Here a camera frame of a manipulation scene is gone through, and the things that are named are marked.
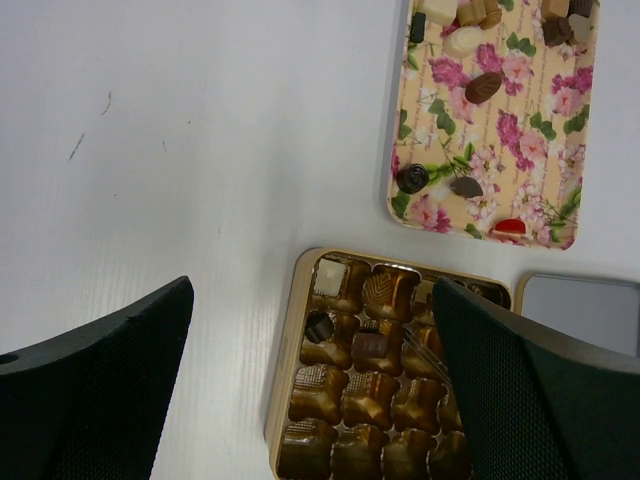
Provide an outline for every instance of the white table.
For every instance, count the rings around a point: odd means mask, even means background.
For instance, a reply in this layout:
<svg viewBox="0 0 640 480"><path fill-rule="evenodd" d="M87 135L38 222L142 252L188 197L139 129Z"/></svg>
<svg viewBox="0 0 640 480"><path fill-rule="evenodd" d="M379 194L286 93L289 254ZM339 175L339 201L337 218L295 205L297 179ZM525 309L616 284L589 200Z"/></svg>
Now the white table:
<svg viewBox="0 0 640 480"><path fill-rule="evenodd" d="M304 250L511 287L530 270L640 280L640 2L602 3L581 230L560 253L402 228L382 207L400 2L2 2L0 352L187 274L193 323L153 478L268 479Z"/></svg>

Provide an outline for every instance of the red candy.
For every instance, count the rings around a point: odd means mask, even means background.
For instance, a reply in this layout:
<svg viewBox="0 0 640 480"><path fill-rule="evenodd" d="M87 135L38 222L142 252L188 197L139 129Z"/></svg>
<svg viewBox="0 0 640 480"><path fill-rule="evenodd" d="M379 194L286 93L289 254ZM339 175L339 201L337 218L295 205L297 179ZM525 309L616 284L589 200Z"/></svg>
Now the red candy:
<svg viewBox="0 0 640 480"><path fill-rule="evenodd" d="M527 226L519 218L509 218L498 222L494 227L494 230L502 233L516 233L518 235L524 235L527 233Z"/></svg>

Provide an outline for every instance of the scratch mark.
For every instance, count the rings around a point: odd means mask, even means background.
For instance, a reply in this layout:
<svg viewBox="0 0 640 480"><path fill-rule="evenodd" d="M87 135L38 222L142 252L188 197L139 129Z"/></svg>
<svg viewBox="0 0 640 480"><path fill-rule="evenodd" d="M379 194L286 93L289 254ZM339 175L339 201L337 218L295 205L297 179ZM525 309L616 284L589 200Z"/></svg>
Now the scratch mark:
<svg viewBox="0 0 640 480"><path fill-rule="evenodd" d="M73 156L76 154L76 152L78 151L78 147L82 143L82 140L84 140L84 132L82 132L82 135L80 136L80 140L78 140L78 143L76 143L76 148L74 148L73 152L71 152L71 155L69 155L69 159L67 160L67 162L70 162Z"/></svg>
<svg viewBox="0 0 640 480"><path fill-rule="evenodd" d="M109 110L109 107L111 106L111 92L109 92L109 103L107 103L107 108L104 109L104 111L100 114L100 116L104 115L105 113L107 113L107 110Z"/></svg>

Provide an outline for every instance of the plastic tray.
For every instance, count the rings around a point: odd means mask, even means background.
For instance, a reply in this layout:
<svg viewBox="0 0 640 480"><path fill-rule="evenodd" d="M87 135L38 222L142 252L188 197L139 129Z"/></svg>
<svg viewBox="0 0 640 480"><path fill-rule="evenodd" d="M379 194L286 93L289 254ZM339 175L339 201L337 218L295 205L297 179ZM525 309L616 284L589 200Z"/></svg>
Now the plastic tray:
<svg viewBox="0 0 640 480"><path fill-rule="evenodd" d="M314 292L322 259L346 266L336 296ZM363 295L376 274L393 279L392 300L384 304ZM512 305L509 290L486 278L339 249L310 250L300 257L267 419L276 478L470 478L453 392L403 336L408 327L442 358L429 307L430 288L440 276L506 308ZM319 344L304 336L305 319L316 311L329 313L335 326ZM352 339L361 328L387 336L385 358L352 357Z"/></svg>
<svg viewBox="0 0 640 480"><path fill-rule="evenodd" d="M577 233L599 4L585 45L549 48L541 0L501 0L502 23L462 61L443 53L453 28L427 23L424 43L405 42L396 115L389 211L405 226L524 246L569 248ZM409 8L407 32L413 13ZM503 76L500 91L475 106L464 86L483 72ZM399 169L423 164L429 185L398 190ZM470 175L484 196L465 200L448 185ZM497 234L521 218L527 234Z"/></svg>

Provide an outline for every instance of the floral tray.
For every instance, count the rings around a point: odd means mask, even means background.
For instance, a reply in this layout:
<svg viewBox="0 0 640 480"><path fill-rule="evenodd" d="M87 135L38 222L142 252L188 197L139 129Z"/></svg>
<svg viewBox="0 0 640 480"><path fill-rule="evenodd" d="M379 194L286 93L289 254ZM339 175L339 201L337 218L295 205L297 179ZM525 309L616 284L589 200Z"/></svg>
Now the floral tray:
<svg viewBox="0 0 640 480"><path fill-rule="evenodd" d="M442 51L455 24L427 23L423 43L405 43L389 211L408 227L564 250L578 227L599 4L587 44L554 48L544 44L541 0L500 4L502 23L462 61ZM483 72L499 72L503 85L476 106L464 87ZM428 186L400 192L398 170L416 163ZM475 178L484 196L455 195L448 185L460 176ZM527 233L494 232L507 218L522 219Z"/></svg>

